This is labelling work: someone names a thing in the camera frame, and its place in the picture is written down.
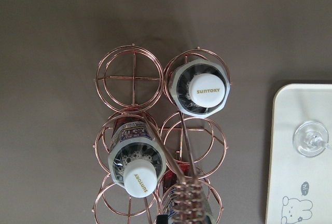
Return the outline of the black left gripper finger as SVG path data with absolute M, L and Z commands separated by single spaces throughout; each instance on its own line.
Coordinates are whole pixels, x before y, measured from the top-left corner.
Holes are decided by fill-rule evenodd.
M 156 224 L 169 224 L 169 215 L 158 215 L 156 218 Z

